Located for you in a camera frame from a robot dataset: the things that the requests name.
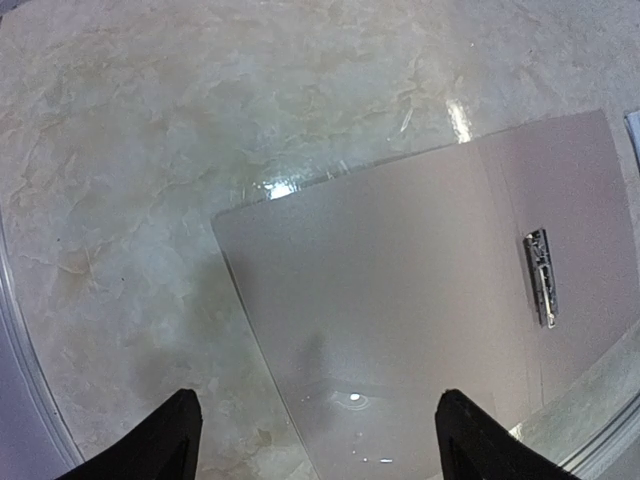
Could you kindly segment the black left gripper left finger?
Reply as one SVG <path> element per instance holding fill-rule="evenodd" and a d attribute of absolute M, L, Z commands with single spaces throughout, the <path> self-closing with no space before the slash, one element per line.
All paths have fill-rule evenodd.
<path fill-rule="evenodd" d="M 196 392 L 180 389 L 121 440 L 61 477 L 193 479 L 202 425 Z"/>

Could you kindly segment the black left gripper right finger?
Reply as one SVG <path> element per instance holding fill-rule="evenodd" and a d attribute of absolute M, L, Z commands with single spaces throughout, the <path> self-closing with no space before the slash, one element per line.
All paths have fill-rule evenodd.
<path fill-rule="evenodd" d="M 435 425 L 445 480 L 577 478 L 515 439 L 457 389 L 442 394 Z"/>

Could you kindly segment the brown paper folder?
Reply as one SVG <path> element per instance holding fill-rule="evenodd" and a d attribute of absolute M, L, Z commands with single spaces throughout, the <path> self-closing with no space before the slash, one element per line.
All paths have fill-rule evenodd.
<path fill-rule="evenodd" d="M 213 219 L 275 384 L 322 479 L 426 479 L 458 389 L 512 427 L 638 319 L 625 182 L 605 115 L 386 162 Z M 558 316 L 523 246 L 544 228 Z"/>

